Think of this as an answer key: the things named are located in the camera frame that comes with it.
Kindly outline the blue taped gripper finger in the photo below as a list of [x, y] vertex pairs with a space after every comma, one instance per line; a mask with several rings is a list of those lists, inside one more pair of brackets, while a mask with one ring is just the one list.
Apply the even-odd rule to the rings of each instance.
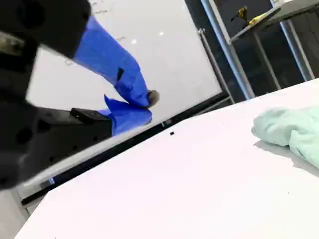
[[107, 108], [69, 111], [39, 108], [34, 136], [34, 170], [46, 168], [101, 141], [144, 126], [152, 113], [143, 107], [104, 97]]
[[40, 46], [104, 77], [129, 104], [150, 108], [159, 100], [135, 58], [97, 22], [87, 0], [1, 1], [3, 90], [25, 97]]

